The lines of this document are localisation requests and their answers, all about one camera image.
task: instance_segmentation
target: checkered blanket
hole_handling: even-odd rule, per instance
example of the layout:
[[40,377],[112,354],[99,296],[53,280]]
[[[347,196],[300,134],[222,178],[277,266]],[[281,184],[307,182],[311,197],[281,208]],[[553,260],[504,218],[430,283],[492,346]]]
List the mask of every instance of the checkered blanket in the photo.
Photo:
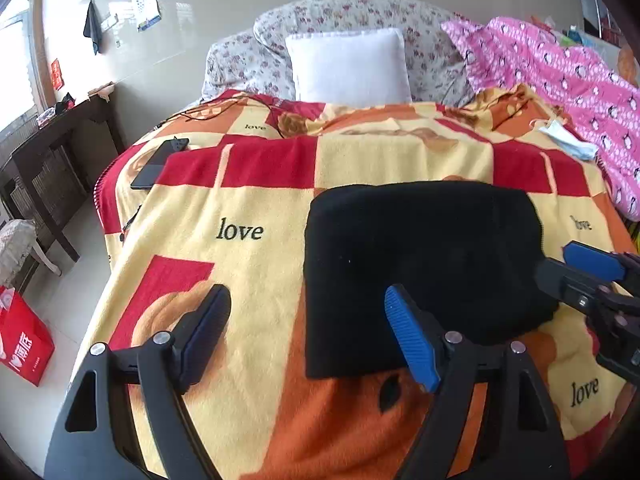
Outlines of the checkered blanket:
[[[366,110],[229,91],[169,119],[119,156],[96,186],[113,273],[79,359],[95,341],[126,348],[171,328],[213,283],[224,283],[233,303],[228,326],[203,380],[184,398],[223,478],[392,478],[431,397],[406,370],[305,377],[310,202],[347,184],[479,180],[528,193],[548,256],[562,259],[571,240],[633,251],[600,170],[536,130],[537,120],[556,117],[571,129],[560,110],[516,86],[485,90],[465,108]],[[173,136],[188,137],[188,150],[168,159],[151,191],[131,190]],[[521,339],[548,385],[578,474],[624,411],[624,382],[596,364],[597,342],[567,306]],[[380,388],[391,374],[399,374],[402,394],[381,413]],[[476,386],[452,472],[468,467],[485,393]],[[132,404],[146,464],[162,474],[137,390]]]

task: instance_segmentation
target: blue gripper pad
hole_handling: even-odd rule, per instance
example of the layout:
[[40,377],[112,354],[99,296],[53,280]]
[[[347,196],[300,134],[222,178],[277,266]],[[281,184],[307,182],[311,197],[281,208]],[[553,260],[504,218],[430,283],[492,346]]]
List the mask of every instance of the blue gripper pad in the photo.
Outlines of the blue gripper pad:
[[411,313],[405,298],[394,286],[386,290],[385,313],[414,380],[422,384],[429,393],[435,393],[440,384],[435,350]]
[[613,254],[580,242],[573,241],[565,245],[562,256],[568,266],[595,276],[603,282],[618,282],[625,277],[625,268]]
[[182,351],[182,373],[178,377],[178,388],[182,392],[200,382],[231,313],[231,297],[226,287],[212,290],[210,294],[212,297],[208,294],[204,300],[210,305]]

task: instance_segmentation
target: white floor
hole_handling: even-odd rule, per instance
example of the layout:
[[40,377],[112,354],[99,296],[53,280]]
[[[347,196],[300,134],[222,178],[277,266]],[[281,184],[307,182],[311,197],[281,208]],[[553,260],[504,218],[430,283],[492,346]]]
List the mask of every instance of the white floor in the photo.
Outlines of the white floor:
[[39,387],[0,366],[0,433],[39,475],[65,396],[71,370],[95,305],[109,279],[104,237],[92,200],[65,228],[80,254],[76,264],[56,242],[47,255],[62,270],[59,278],[40,265],[24,299],[51,330],[56,345]]

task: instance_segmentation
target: dark wooden table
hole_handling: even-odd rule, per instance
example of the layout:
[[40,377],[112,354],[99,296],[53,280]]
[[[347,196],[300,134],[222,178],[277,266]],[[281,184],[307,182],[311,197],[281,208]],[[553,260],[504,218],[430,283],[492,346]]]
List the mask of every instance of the dark wooden table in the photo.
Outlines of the dark wooden table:
[[71,110],[67,110],[62,115],[55,117],[18,146],[11,154],[4,168],[2,168],[0,176],[0,195],[9,209],[9,213],[15,218],[21,218],[21,213],[11,198],[11,192],[15,189],[15,182],[20,179],[33,202],[34,209],[54,238],[75,262],[79,258],[78,252],[63,234],[62,228],[64,226],[56,224],[53,216],[42,201],[42,197],[36,190],[33,179],[42,171],[43,163],[50,150],[62,147],[80,184],[87,193],[91,192],[86,173],[78,163],[70,143],[71,135],[83,120],[106,123],[116,151],[118,154],[124,151],[124,143],[114,119],[113,107],[101,97],[92,96],[78,103]]

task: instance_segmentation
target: floral headboard cover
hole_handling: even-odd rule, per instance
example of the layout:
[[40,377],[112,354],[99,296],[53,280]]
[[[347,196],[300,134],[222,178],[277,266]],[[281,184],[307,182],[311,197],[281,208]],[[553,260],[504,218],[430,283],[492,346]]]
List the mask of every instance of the floral headboard cover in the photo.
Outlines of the floral headboard cover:
[[462,106],[474,97],[462,57],[441,22],[453,12],[419,0],[300,0],[260,15],[253,31],[230,36],[209,49],[202,97],[236,88],[295,99],[289,34],[395,27],[404,36],[414,101]]

